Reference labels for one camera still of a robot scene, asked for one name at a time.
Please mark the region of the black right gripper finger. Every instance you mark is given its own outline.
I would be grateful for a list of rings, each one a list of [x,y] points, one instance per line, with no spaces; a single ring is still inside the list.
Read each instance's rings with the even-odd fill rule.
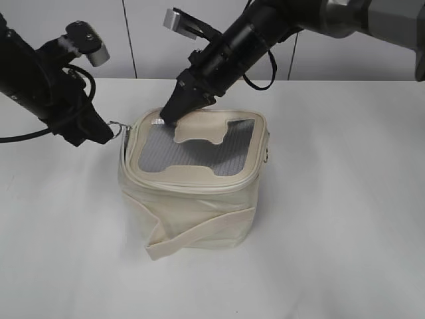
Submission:
[[[178,81],[160,116],[165,124],[171,126],[187,114],[215,103],[215,97],[202,88]]]

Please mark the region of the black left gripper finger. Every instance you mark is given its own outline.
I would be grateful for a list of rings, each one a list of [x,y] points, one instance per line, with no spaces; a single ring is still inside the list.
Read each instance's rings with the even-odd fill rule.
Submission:
[[[85,140],[90,140],[91,142],[104,145],[114,137],[114,133],[109,125],[92,106],[87,107],[79,115],[76,125],[80,135]]]

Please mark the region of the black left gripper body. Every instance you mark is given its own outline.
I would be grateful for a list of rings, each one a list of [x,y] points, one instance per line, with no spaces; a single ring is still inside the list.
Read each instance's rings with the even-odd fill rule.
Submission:
[[[83,78],[75,76],[70,79],[70,91],[65,90],[64,97],[49,108],[47,115],[39,116],[39,120],[46,124],[54,135],[61,136],[73,146],[80,146],[89,140],[80,135],[76,121],[87,107],[93,107],[96,84],[93,78],[88,78],[90,91],[87,94],[85,92],[87,84]]]

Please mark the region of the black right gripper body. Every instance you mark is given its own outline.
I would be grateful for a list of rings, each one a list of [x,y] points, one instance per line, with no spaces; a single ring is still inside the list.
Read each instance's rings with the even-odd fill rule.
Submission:
[[[221,97],[265,53],[266,43],[255,32],[225,32],[201,52],[181,81]]]

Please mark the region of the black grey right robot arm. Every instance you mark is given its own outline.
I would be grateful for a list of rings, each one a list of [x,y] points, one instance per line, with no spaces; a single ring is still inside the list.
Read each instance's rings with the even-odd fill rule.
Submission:
[[[193,51],[160,116],[174,124],[216,98],[271,48],[309,30],[335,39],[358,32],[416,53],[415,79],[424,81],[423,1],[251,1],[224,32],[178,9],[169,9],[164,25],[181,35],[206,39]]]

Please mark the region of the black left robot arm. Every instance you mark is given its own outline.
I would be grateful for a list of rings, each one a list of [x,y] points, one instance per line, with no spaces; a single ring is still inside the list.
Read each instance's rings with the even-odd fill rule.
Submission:
[[[85,21],[75,21],[65,34],[34,49],[1,19],[1,93],[35,115],[46,129],[13,137],[14,143],[47,134],[60,135],[73,146],[86,140],[106,144],[114,137],[92,101],[94,77],[71,62],[85,56],[98,67],[110,58],[98,33]]]

